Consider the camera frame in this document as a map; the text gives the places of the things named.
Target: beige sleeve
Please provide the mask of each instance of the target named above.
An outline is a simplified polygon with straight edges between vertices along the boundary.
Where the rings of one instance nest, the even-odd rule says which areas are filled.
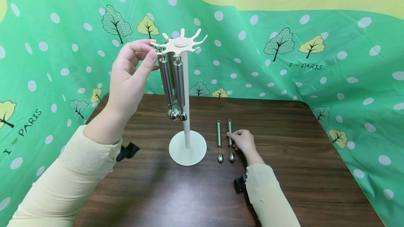
[[[115,164],[122,140],[102,145],[80,126],[65,150],[32,185],[8,227],[71,227],[98,183]]]
[[[300,227],[270,166],[248,166],[247,176],[245,187],[262,227]]]

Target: wooden table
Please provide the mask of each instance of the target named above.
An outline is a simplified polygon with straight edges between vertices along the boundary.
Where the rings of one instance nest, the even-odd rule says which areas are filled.
[[[123,135],[126,143],[132,141],[141,150],[116,164],[75,226],[260,226],[247,195],[236,194],[233,187],[233,180],[245,172],[242,154],[229,163],[229,149],[224,147],[225,161],[216,160],[216,120],[222,121],[226,146],[228,119],[233,130],[254,134],[258,152],[274,169],[302,227],[383,226],[304,103],[191,97],[190,104],[191,129],[207,141],[205,158],[191,167],[171,160],[168,144],[183,125],[167,118],[163,95],[144,95]]]

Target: white display stand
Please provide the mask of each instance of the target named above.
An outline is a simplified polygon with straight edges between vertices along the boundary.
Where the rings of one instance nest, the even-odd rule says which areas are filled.
[[[201,29],[198,29],[194,36],[186,38],[184,37],[185,29],[181,28],[181,34],[178,38],[171,39],[166,33],[163,33],[162,35],[168,40],[168,43],[160,45],[152,43],[155,46],[165,47],[166,49],[163,53],[174,52],[179,54],[183,63],[185,96],[185,106],[183,110],[187,114],[188,119],[183,122],[184,131],[174,135],[168,147],[171,158],[182,166],[193,166],[199,163],[205,157],[207,150],[204,137],[196,131],[191,131],[191,115],[189,113],[188,51],[194,52],[195,49],[192,47],[201,44],[207,38],[207,36],[205,36],[202,41],[195,42],[194,38],[199,35],[200,31]]]

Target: cylindrical handle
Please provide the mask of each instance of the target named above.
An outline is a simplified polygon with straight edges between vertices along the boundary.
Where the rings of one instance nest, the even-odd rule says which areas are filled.
[[[220,120],[216,121],[216,131],[217,131],[217,147],[222,147],[222,139],[220,133]]]
[[[185,95],[184,95],[184,72],[183,64],[181,62],[181,57],[179,54],[174,55],[174,78],[175,78],[175,90],[176,97],[179,107],[185,106]]]
[[[233,132],[233,129],[231,128],[231,119],[228,120],[228,132]],[[230,150],[231,150],[231,139],[230,139],[230,137],[228,137],[228,140],[229,140],[229,147],[230,147]]]

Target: stand base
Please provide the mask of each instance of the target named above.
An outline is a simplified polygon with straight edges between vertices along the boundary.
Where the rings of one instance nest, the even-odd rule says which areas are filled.
[[[168,151],[176,163],[182,166],[193,166],[199,163],[206,154],[206,140],[196,131],[191,131],[191,148],[185,148],[184,131],[178,132],[170,141]]]

